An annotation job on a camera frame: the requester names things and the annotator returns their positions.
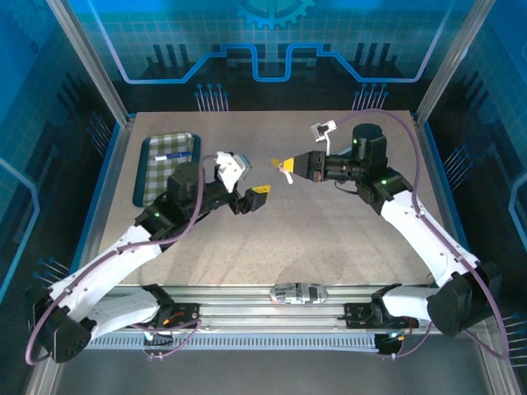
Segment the blue table side border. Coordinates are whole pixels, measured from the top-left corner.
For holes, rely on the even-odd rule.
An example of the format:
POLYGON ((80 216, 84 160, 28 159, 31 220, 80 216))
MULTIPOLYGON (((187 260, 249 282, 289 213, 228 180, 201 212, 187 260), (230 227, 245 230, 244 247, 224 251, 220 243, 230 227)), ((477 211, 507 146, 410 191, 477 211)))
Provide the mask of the blue table side border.
POLYGON ((136 117, 136 114, 130 114, 126 126, 116 124, 114 127, 86 214, 86 220, 82 227, 77 249, 69 269, 70 274, 73 274, 80 267, 89 263, 99 253, 107 218, 110 213, 115 189, 136 117))

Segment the printed tape-wrapped bundle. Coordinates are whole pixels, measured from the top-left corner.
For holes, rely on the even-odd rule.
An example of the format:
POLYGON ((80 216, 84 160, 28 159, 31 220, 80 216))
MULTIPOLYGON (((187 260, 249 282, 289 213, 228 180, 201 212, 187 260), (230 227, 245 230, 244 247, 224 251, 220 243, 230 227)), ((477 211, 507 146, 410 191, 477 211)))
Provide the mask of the printed tape-wrapped bundle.
POLYGON ((321 284, 290 282, 273 286, 269 296, 277 304, 322 304, 329 298, 329 293, 321 284))

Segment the black controller board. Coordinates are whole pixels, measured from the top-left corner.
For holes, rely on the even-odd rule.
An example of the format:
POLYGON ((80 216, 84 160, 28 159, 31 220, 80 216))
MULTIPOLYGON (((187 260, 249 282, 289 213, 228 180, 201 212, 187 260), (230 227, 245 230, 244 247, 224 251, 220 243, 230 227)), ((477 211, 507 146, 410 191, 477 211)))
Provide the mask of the black controller board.
POLYGON ((375 348, 381 356, 397 355, 403 348, 405 335, 402 332, 377 333, 375 348))

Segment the aluminium table edge rail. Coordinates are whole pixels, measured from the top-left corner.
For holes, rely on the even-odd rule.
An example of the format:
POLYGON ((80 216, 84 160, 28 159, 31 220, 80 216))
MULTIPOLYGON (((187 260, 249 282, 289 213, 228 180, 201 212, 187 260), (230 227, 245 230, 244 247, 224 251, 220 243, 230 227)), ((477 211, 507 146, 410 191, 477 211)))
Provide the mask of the aluminium table edge rail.
POLYGON ((329 285, 323 304, 275 304, 270 285, 167 286, 180 303, 197 303, 205 332, 344 332, 346 303, 367 303, 382 288, 373 285, 329 285))

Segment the aluminium frame post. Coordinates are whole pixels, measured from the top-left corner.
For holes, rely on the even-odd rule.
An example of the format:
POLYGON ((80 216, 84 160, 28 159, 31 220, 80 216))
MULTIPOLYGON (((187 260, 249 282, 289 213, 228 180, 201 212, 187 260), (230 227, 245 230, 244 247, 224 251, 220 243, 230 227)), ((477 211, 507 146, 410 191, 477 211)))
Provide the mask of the aluminium frame post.
POLYGON ((430 117, 446 87, 461 64, 464 56, 481 29, 496 0, 474 0, 467 16, 461 24, 436 75, 431 80, 421 104, 417 108, 416 126, 421 128, 430 117))
POLYGON ((129 123, 128 111, 68 1, 45 0, 45 2, 67 36, 115 121, 120 127, 126 128, 129 123))

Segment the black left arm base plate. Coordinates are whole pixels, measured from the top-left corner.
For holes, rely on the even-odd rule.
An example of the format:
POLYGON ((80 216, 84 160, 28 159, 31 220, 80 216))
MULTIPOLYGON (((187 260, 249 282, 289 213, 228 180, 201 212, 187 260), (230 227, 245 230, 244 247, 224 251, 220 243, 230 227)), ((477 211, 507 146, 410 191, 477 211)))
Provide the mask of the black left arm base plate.
POLYGON ((172 328, 198 318, 200 318, 200 304, 174 303, 168 308, 162 324, 165 328, 172 328))

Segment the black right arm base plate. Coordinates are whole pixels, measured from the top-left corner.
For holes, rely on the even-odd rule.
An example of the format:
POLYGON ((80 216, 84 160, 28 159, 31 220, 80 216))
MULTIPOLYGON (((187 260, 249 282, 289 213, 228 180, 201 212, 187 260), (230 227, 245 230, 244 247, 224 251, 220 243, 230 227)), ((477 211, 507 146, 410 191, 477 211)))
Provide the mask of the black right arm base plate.
POLYGON ((372 303, 344 305, 343 320, 347 329, 369 329, 375 327, 379 308, 372 303))

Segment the aluminium side frame rail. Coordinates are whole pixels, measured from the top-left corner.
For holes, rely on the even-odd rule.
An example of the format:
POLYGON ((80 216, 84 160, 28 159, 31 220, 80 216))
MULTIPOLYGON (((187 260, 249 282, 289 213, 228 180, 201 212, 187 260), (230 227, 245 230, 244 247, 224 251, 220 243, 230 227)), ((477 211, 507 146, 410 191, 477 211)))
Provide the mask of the aluminium side frame rail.
MULTIPOLYGON (((492 320, 477 325, 473 332, 477 339, 495 351, 501 349, 501 335, 492 320)), ((508 360, 497 359, 480 347, 483 372, 487 376, 489 395, 522 395, 514 370, 508 360)))
POLYGON ((40 362, 35 366, 23 395, 51 395, 58 378, 60 364, 52 360, 40 362))

